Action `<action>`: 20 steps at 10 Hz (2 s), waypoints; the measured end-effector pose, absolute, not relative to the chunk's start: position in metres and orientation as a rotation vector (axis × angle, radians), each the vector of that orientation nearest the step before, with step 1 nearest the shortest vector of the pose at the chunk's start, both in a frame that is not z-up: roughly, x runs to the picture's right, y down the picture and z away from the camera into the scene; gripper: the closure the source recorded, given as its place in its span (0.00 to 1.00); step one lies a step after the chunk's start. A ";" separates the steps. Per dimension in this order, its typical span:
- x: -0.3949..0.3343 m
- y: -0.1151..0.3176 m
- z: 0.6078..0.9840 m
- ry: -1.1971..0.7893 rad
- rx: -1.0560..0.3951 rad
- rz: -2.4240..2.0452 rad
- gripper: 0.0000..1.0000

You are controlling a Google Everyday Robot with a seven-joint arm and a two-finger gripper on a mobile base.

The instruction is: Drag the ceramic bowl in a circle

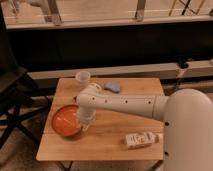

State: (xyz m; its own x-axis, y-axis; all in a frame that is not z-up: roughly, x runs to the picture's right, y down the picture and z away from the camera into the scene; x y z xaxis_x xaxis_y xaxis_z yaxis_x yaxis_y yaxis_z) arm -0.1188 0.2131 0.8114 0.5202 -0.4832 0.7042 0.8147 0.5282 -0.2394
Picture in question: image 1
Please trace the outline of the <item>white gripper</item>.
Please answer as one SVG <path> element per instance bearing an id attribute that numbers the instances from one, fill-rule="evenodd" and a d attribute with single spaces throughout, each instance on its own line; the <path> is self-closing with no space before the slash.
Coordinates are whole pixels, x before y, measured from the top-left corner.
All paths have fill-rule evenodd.
<path id="1" fill-rule="evenodd" d="M 91 122 L 95 120 L 95 117 L 96 117 L 95 109 L 85 107 L 79 107 L 77 109 L 77 119 L 83 131 L 86 131 L 89 128 Z"/>

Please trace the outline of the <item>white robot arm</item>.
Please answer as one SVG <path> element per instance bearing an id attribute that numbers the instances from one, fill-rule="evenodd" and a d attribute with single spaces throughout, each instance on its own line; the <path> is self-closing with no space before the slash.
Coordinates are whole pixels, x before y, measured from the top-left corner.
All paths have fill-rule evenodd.
<path id="1" fill-rule="evenodd" d="M 138 115 L 164 123 L 164 171 L 213 171 L 213 101 L 195 89 L 169 96 L 104 95 L 92 83 L 76 99 L 77 117 L 87 125 L 98 109 Z"/>

